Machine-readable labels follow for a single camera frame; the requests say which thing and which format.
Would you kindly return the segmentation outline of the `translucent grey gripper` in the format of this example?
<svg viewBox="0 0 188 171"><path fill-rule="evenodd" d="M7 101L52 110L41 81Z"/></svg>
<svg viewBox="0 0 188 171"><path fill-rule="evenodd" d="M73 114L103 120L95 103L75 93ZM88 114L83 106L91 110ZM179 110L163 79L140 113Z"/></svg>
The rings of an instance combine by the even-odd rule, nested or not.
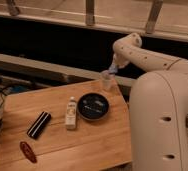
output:
<svg viewBox="0 0 188 171"><path fill-rule="evenodd" d="M102 88L105 91L110 91L112 87L112 79L115 77L115 74L118 72L118 67L116 64L111 64L111 66L100 73Z"/></svg>

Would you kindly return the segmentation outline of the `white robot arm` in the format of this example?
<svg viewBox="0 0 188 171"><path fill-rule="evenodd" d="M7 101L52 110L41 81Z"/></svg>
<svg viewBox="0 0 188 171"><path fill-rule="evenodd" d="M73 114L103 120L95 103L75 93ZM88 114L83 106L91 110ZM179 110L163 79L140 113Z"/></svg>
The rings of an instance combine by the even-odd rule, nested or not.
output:
<svg viewBox="0 0 188 171"><path fill-rule="evenodd" d="M113 52L111 75L130 63L145 72L129 95L133 171L188 171L188 60L144 49L137 33Z"/></svg>

